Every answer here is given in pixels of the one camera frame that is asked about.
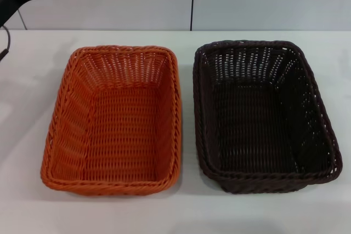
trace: rectangular basket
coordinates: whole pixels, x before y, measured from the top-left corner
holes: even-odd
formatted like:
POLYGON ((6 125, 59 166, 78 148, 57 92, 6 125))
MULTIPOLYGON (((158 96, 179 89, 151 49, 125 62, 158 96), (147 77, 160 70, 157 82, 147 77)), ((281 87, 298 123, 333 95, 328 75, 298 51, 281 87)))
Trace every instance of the rectangular basket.
POLYGON ((169 49, 78 49, 58 91, 41 178, 81 195, 160 192, 179 177, 181 123, 169 49))
POLYGON ((339 176, 337 140, 293 43, 204 45, 195 54, 193 81, 200 167, 224 191, 291 192, 339 176))

